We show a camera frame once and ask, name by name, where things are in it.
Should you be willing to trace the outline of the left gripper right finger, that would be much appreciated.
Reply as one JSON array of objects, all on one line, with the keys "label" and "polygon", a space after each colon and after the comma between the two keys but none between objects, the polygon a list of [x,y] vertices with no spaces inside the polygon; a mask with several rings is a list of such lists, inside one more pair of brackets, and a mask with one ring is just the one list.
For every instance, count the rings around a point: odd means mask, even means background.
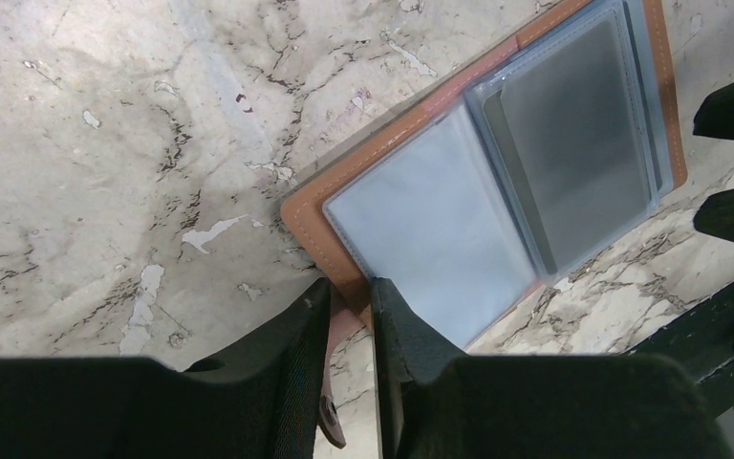
[{"label": "left gripper right finger", "polygon": [[372,284],[383,458],[728,458],[704,399],[662,356],[467,354]]}]

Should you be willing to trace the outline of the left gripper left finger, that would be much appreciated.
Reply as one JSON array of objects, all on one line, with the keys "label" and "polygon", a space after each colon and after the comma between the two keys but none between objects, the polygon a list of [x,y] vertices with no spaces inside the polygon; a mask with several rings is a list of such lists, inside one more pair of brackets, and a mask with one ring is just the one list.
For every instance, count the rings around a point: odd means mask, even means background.
[{"label": "left gripper left finger", "polygon": [[310,458],[332,287],[184,371],[141,357],[0,359],[0,458]]}]

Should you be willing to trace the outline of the tan leather card holder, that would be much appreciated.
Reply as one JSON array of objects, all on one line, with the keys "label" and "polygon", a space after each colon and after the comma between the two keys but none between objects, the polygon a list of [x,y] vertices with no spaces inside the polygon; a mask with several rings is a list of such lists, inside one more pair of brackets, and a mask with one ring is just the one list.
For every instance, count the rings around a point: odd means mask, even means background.
[{"label": "tan leather card holder", "polygon": [[655,202],[680,187],[675,75],[659,1],[560,1],[452,74],[297,189],[280,215],[346,305],[374,333],[372,284],[393,282],[412,311],[465,352],[546,275],[483,108],[495,77],[585,11],[625,11]]}]

